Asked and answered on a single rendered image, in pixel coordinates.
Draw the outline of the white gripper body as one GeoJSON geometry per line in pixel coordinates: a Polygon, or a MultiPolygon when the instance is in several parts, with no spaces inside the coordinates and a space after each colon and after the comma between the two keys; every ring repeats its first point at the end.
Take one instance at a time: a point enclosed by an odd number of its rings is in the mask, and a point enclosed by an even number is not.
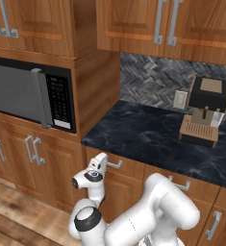
{"type": "Polygon", "coordinates": [[[98,172],[105,172],[107,163],[108,155],[105,153],[100,153],[90,160],[88,169],[95,170],[98,172]]]}

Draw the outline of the black and grey microwave oven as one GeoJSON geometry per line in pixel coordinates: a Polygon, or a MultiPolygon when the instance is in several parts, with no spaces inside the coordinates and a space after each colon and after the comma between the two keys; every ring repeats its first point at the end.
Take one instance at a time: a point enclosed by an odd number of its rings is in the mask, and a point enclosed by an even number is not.
{"type": "Polygon", "coordinates": [[[71,71],[68,68],[0,58],[0,112],[38,123],[38,99],[31,70],[46,77],[54,128],[76,133],[71,71]]]}

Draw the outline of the black and tan coffee machine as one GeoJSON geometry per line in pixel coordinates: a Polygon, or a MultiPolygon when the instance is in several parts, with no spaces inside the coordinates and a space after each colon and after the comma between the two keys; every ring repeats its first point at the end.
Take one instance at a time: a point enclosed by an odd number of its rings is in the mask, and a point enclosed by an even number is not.
{"type": "Polygon", "coordinates": [[[214,148],[218,127],[226,112],[226,80],[195,76],[187,106],[193,108],[193,112],[184,116],[179,139],[214,148]]]}

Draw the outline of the white wall socket plate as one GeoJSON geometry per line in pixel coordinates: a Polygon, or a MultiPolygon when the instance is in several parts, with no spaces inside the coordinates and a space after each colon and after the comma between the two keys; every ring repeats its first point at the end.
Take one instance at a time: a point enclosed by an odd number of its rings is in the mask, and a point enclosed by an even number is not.
{"type": "Polygon", "coordinates": [[[176,90],[173,108],[178,110],[184,110],[187,106],[188,93],[186,91],[176,90]]]}

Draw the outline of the wooden wall cupboard door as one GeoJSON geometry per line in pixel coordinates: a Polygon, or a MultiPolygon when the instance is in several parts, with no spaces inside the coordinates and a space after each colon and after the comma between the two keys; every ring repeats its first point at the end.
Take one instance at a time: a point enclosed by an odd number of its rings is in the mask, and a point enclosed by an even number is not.
{"type": "MultiPolygon", "coordinates": [[[[160,34],[165,38],[170,0],[163,4],[160,34]]],[[[158,0],[96,0],[97,46],[102,50],[161,56],[154,44],[158,0]]]]}
{"type": "Polygon", "coordinates": [[[0,47],[73,57],[68,0],[5,0],[9,24],[19,38],[0,37],[0,47]]]}
{"type": "MultiPolygon", "coordinates": [[[[166,38],[174,1],[170,1],[166,38]]],[[[163,49],[167,58],[226,64],[226,0],[183,0],[179,5],[175,46],[163,49]]]]}

